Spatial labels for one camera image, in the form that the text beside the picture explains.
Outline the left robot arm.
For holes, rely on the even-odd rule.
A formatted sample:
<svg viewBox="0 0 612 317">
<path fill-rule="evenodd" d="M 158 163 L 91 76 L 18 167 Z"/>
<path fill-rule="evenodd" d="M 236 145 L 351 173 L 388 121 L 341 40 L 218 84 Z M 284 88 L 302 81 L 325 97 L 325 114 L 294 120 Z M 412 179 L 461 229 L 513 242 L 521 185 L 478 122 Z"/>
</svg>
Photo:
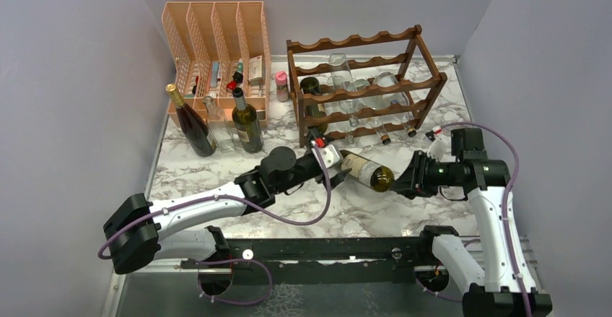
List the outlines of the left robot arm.
<svg viewBox="0 0 612 317">
<path fill-rule="evenodd" d="M 323 212 L 331 206 L 333 189 L 349 174 L 348 168 L 331 175 L 331 168 L 341 167 L 343 156 L 330 144 L 308 149 L 302 157 L 285 146 L 274 148 L 260 164 L 232 182 L 179 199 L 149 201 L 143 193 L 129 196 L 103 225 L 106 241 L 99 249 L 99 259 L 110 260 L 116 274 L 138 271 L 159 259 L 201 259 L 208 266 L 219 266 L 227 257 L 227 248 L 207 230 L 183 239 L 177 233 L 207 222 L 262 212 L 290 225 L 313 225 L 321 216 L 306 221 L 289 220 L 268 210 L 278 194 L 288 194 L 311 179 L 326 189 Z"/>
</svg>

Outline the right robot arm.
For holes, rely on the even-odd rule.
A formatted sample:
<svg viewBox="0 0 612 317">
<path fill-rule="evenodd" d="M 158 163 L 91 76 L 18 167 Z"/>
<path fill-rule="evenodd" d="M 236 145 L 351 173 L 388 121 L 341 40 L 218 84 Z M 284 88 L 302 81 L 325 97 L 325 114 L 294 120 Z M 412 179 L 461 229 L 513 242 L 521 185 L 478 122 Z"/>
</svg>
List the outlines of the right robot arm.
<svg viewBox="0 0 612 317">
<path fill-rule="evenodd" d="M 438 162 L 416 151 L 390 190 L 409 199 L 430 197 L 443 186 L 461 187 L 476 217 L 483 264 L 448 227 L 426 226 L 416 245 L 425 264 L 440 261 L 462 292 L 464 316 L 547 316 L 548 294 L 531 276 L 512 219 L 510 172 L 485 151 L 462 150 L 455 162 Z"/>
</svg>

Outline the dark bottle white label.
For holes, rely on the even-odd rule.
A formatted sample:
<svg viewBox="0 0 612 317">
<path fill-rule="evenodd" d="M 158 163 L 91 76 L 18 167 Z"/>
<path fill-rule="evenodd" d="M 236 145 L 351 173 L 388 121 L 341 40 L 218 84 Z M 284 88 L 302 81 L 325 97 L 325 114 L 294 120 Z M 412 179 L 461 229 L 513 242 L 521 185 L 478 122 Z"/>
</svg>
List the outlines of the dark bottle white label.
<svg viewBox="0 0 612 317">
<path fill-rule="evenodd" d="M 350 176 L 373 191 L 385 192 L 394 183 L 395 176 L 390 168 L 349 150 L 341 150 L 341 155 L 341 169 L 349 170 Z"/>
</svg>

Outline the red wine bottle gold cap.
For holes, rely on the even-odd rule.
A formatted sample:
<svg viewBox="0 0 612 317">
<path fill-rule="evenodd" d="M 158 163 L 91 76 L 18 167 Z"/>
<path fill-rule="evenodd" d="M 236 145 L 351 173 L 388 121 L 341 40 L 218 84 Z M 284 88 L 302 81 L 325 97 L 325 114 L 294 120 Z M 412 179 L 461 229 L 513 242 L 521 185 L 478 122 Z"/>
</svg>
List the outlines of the red wine bottle gold cap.
<svg viewBox="0 0 612 317">
<path fill-rule="evenodd" d="M 194 152 L 200 157 L 213 155 L 217 146 L 210 128 L 187 104 L 176 84 L 168 84 L 165 91 L 175 106 L 179 126 Z"/>
</svg>

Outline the green wine bottle brown label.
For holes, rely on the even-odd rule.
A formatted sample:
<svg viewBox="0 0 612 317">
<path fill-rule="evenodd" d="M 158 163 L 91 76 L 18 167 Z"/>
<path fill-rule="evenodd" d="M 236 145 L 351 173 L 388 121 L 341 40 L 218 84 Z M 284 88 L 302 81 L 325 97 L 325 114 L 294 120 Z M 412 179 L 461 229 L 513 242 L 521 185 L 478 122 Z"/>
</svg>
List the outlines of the green wine bottle brown label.
<svg viewBox="0 0 612 317">
<path fill-rule="evenodd" d="M 246 102 L 242 88 L 232 91 L 235 107 L 232 111 L 238 139 L 246 152 L 256 153 L 263 149 L 261 126 L 256 109 Z"/>
</svg>

